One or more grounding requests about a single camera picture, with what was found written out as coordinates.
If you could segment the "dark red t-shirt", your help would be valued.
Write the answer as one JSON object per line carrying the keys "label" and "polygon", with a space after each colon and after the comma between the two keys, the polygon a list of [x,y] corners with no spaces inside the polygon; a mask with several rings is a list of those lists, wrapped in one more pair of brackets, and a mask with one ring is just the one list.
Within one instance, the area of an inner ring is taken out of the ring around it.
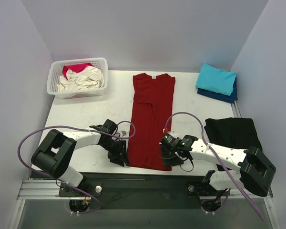
{"label": "dark red t-shirt", "polygon": [[163,129],[171,129],[171,122],[165,124],[172,115],[175,78],[164,73],[150,76],[141,73],[133,76],[133,108],[130,128],[134,134],[128,140],[127,156],[129,166],[171,171],[164,166],[159,142]]}

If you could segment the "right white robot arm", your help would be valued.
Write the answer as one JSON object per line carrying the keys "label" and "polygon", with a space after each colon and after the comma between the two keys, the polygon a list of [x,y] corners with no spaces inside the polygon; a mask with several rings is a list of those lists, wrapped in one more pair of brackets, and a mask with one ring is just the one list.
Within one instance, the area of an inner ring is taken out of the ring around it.
{"label": "right white robot arm", "polygon": [[191,135],[178,138],[166,133],[160,141],[160,148],[165,166],[201,160],[226,168],[225,171],[209,170],[206,173],[202,191],[208,195],[240,187],[256,196],[266,197],[276,173],[273,163],[256,147],[234,149],[206,143]]}

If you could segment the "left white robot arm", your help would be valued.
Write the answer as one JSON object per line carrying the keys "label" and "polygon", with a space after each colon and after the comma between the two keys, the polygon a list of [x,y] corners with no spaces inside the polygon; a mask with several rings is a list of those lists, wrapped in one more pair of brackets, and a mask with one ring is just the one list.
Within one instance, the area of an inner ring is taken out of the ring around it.
{"label": "left white robot arm", "polygon": [[87,146],[101,146],[111,163],[125,166],[129,163],[126,141],[114,138],[118,125],[107,119],[102,125],[92,125],[91,130],[61,132],[52,129],[45,136],[31,158],[33,165],[52,178],[70,185],[75,196],[86,193],[86,178],[70,166],[73,152]]}

